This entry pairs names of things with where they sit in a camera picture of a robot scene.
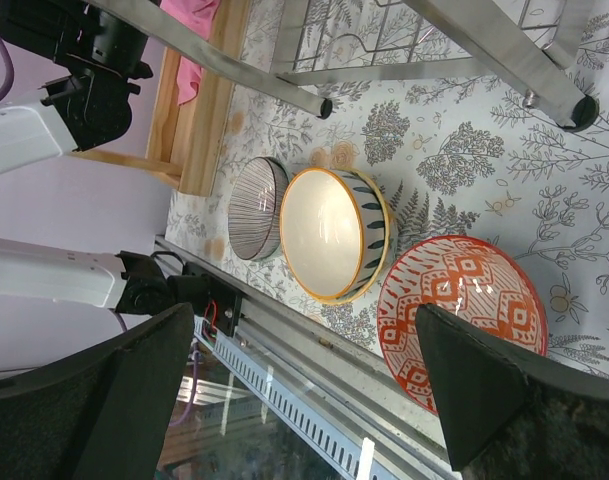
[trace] striped bowl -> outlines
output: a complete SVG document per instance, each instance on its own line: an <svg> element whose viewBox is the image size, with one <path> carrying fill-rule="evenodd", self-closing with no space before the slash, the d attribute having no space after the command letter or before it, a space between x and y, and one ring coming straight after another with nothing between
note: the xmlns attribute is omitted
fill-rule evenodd
<svg viewBox="0 0 609 480"><path fill-rule="evenodd" d="M228 208L228 236L242 260L263 260L277 252L287 186L286 172L271 157L253 158L240 173Z"/></svg>
<svg viewBox="0 0 609 480"><path fill-rule="evenodd" d="M298 283L316 300L333 305L353 301L370 288L396 231L368 176L317 167L300 172L287 188L280 230L286 262Z"/></svg>

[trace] wooden frame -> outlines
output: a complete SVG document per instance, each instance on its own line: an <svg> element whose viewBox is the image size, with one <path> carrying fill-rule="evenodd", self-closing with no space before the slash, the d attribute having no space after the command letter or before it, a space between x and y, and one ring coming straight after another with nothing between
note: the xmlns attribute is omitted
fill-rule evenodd
<svg viewBox="0 0 609 480"><path fill-rule="evenodd" d="M233 58L244 44L250 0L221 0L209 43ZM233 82L204 70L199 92L177 105L181 56L167 48L162 61L146 158L93 149L73 156L140 168L188 195L208 197L226 131Z"/></svg>

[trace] black rubber foot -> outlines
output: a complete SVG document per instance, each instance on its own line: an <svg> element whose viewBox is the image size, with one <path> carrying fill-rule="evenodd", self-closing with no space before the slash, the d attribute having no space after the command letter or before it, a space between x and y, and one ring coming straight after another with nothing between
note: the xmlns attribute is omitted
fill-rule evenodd
<svg viewBox="0 0 609 480"><path fill-rule="evenodd" d="M575 122L575 127L560 127L565 132L581 132L595 123L600 115L600 104L593 97L586 95L575 105L571 120Z"/></svg>
<svg viewBox="0 0 609 480"><path fill-rule="evenodd" d="M326 120L328 117L331 116L331 113L333 113L333 101L328 98L325 98L322 102L322 108L320 109L320 115L318 118Z"/></svg>

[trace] tablecloth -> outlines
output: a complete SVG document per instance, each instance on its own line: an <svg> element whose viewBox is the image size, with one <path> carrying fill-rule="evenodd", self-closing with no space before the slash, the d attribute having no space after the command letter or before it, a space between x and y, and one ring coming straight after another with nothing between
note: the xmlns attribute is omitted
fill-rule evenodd
<svg viewBox="0 0 609 480"><path fill-rule="evenodd" d="M536 3L527 20L542 15ZM337 31L371 38L378 19L368 4L332 0ZM256 0L250 13L242 59L267 71L281 6ZM404 5L388 17L384 46L408 36L415 22ZM344 64L364 60L351 37L325 48L327 58ZM445 58L448 51L461 53L438 35L420 53ZM568 75L601 103L597 122L576 134L524 109L522 97L494 76L321 87L335 102L327 120L237 86L213 195L176 193L166 238L381 355L376 304L383 276L357 301L324 306L298 286L283 257L244 262L228 244L229 198L248 159L276 156L292 173L309 165L355 167L373 176L395 210L398 255L443 234L497 245L533 280L546 307L549 356L609 378L609 0L597 0Z"/></svg>

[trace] red patterned bowl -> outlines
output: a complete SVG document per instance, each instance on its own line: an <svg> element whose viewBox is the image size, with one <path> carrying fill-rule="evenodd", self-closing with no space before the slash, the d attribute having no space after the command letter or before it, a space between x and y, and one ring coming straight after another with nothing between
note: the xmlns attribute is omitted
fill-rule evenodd
<svg viewBox="0 0 609 480"><path fill-rule="evenodd" d="M388 368L419 405L437 414L415 328L417 307L434 303L497 337L546 355L546 313L526 274L497 247L448 235L408 250L391 269L377 308Z"/></svg>

